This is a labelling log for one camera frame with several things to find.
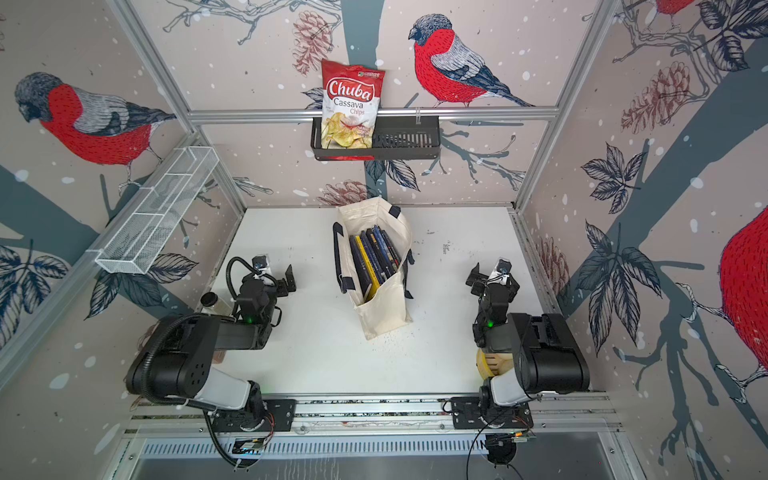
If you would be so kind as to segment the dark navy grid-cover book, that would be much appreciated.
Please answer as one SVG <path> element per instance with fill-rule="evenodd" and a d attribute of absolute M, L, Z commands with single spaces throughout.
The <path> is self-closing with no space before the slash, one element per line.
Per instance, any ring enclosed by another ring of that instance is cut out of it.
<path fill-rule="evenodd" d="M 361 286 L 361 293 L 363 295 L 364 301 L 367 302 L 371 298 L 373 283 L 372 283 L 370 274 L 368 272 L 368 269 L 365 265 L 365 261 L 363 259 L 362 252 L 360 250 L 357 240 L 358 240 L 358 237 L 355 235 L 351 235 L 349 237 L 351 255 L 353 258 L 355 271 Z"/>

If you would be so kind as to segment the cream canvas tote bag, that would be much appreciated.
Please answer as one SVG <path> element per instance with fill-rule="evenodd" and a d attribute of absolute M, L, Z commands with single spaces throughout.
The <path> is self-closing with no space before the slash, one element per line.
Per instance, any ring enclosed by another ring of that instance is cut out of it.
<path fill-rule="evenodd" d="M 376 197 L 340 206 L 332 226 L 335 279 L 341 292 L 349 297 L 359 318 L 363 334 L 372 340 L 412 322 L 406 301 L 412 297 L 407 289 L 408 269 L 414 263 L 413 235 L 401 208 Z M 398 271 L 390 278 L 381 268 L 366 236 L 366 230 L 378 225 L 384 232 Z M 349 237 L 361 235 L 378 275 L 380 288 L 365 302 L 351 255 Z"/>

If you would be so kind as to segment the yellow paperback book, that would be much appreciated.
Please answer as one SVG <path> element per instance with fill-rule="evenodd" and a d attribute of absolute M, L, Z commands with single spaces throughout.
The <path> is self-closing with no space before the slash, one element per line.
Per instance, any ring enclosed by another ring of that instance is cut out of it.
<path fill-rule="evenodd" d="M 356 244 L 357 244 L 358 250 L 360 251 L 362 259 L 363 259 L 363 264 L 364 264 L 365 269 L 366 269 L 366 271 L 368 273 L 368 276 L 370 277 L 371 287 L 370 287 L 369 298 L 372 299 L 376 295 L 378 289 L 380 288 L 380 282 L 379 282 L 376 270 L 374 269 L 374 266 L 373 266 L 373 263 L 371 261 L 371 258 L 368 255 L 367 250 L 365 248 L 365 243 L 363 242 L 363 237 L 361 235 L 357 235 L 355 237 L 355 239 L 356 239 Z"/>

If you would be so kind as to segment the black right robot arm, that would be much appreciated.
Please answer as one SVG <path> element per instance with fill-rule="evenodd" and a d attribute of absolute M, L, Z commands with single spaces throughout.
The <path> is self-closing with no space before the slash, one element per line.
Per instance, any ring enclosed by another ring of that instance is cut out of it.
<path fill-rule="evenodd" d="M 544 392 L 589 389 L 587 362 L 562 315 L 509 310 L 520 289 L 509 260 L 500 258 L 488 275 L 476 265 L 466 285 L 478 298 L 472 336 L 483 379 L 481 413 L 509 410 Z"/>

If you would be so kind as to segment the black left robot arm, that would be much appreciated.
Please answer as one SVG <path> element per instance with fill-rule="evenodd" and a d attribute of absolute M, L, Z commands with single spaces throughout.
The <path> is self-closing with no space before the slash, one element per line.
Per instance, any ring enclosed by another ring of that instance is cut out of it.
<path fill-rule="evenodd" d="M 228 315 L 197 312 L 160 320 L 129 367 L 129 393 L 159 405 L 241 412 L 259 420 L 267 407 L 260 386 L 213 367 L 218 351 L 261 350 L 282 321 L 277 301 L 297 290 L 293 268 L 277 278 L 235 256 L 225 267 L 233 301 Z"/>

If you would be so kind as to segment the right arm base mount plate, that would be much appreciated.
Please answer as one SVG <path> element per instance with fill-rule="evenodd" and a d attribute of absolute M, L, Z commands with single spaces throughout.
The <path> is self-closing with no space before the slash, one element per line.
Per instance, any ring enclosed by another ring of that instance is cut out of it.
<path fill-rule="evenodd" d="M 481 404 L 477 396 L 451 397 L 447 412 L 451 416 L 455 430 L 491 429 L 529 430 L 533 420 L 527 403 L 516 406 L 498 406 L 493 402 L 487 406 Z"/>

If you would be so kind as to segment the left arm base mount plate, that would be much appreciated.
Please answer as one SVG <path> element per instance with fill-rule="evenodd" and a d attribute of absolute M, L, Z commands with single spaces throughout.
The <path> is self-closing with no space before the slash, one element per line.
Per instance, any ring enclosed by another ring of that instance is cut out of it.
<path fill-rule="evenodd" d="M 282 433 L 292 429 L 297 401 L 295 399 L 267 399 L 253 412 L 246 410 L 219 410 L 212 425 L 216 433 Z"/>

